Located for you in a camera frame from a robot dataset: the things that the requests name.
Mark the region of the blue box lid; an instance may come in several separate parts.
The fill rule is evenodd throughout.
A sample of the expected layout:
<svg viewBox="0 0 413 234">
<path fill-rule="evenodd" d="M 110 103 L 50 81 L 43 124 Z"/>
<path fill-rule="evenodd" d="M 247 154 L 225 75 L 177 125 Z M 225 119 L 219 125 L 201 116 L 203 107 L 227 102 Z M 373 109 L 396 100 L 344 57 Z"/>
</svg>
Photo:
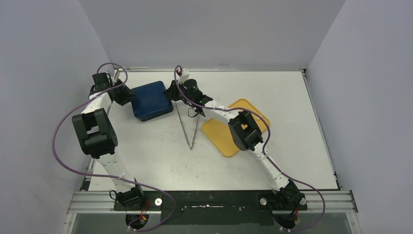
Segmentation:
<svg viewBox="0 0 413 234">
<path fill-rule="evenodd" d="M 166 90 L 162 81 L 156 81 L 131 89 L 134 97 L 131 100 L 133 115 L 138 118 L 146 113 L 173 107 L 172 102 L 164 95 Z"/>
</svg>

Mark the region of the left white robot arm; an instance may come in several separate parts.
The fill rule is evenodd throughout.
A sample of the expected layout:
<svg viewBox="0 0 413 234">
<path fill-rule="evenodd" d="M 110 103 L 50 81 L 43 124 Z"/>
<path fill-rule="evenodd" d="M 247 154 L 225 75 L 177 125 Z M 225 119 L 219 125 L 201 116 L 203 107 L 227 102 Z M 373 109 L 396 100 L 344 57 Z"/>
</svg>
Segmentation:
<svg viewBox="0 0 413 234">
<path fill-rule="evenodd" d="M 96 73 L 92 78 L 94 85 L 89 94 L 90 103 L 80 114 L 72 117 L 76 136 L 83 153 L 97 160 L 112 176 L 115 201 L 126 209 L 140 210 L 146 205 L 146 197 L 115 151 L 118 139 L 108 117 L 113 102 L 123 106 L 131 102 L 134 95 L 108 73 Z"/>
</svg>

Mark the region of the metal tongs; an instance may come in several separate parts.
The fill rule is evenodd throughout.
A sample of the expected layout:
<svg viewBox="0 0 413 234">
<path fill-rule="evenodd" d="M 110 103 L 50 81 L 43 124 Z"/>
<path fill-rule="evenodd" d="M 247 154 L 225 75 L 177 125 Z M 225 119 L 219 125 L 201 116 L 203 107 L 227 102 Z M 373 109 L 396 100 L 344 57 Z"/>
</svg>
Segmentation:
<svg viewBox="0 0 413 234">
<path fill-rule="evenodd" d="M 199 130 L 200 115 L 195 108 L 186 106 L 183 102 L 175 102 L 174 107 L 183 130 L 184 139 L 189 150 L 192 150 Z"/>
</svg>

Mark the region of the blue chocolate box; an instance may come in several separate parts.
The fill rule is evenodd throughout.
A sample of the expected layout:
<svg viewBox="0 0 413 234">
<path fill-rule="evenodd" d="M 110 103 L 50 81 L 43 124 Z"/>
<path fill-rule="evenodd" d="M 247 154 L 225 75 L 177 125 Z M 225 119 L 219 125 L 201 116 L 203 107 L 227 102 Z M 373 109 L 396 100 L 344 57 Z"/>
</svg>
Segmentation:
<svg viewBox="0 0 413 234">
<path fill-rule="evenodd" d="M 156 111 L 151 112 L 151 113 L 146 113 L 144 115 L 139 116 L 138 119 L 142 122 L 146 122 L 146 121 L 155 119 L 157 117 L 169 114 L 172 111 L 173 111 L 173 107 L 168 107 L 168 108 L 165 108 L 165 109 L 156 110 Z"/>
</svg>

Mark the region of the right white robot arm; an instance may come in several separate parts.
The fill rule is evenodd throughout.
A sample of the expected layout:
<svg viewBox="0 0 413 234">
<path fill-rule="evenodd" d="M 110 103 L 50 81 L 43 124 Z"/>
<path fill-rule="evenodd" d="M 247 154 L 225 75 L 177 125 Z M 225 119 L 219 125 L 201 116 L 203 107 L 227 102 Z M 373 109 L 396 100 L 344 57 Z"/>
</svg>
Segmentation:
<svg viewBox="0 0 413 234">
<path fill-rule="evenodd" d="M 220 105 L 213 98 L 203 94 L 194 79 L 188 79 L 183 83 L 173 80 L 164 94 L 169 100 L 181 100 L 186 105 L 195 108 L 197 113 L 227 124 L 236 147 L 253 156 L 267 176 L 279 207 L 287 209 L 291 205 L 306 204 L 304 195 L 294 181 L 274 165 L 274 160 L 265 149 L 262 131 L 255 120 L 258 116 L 256 112 L 246 108 L 231 109 Z"/>
</svg>

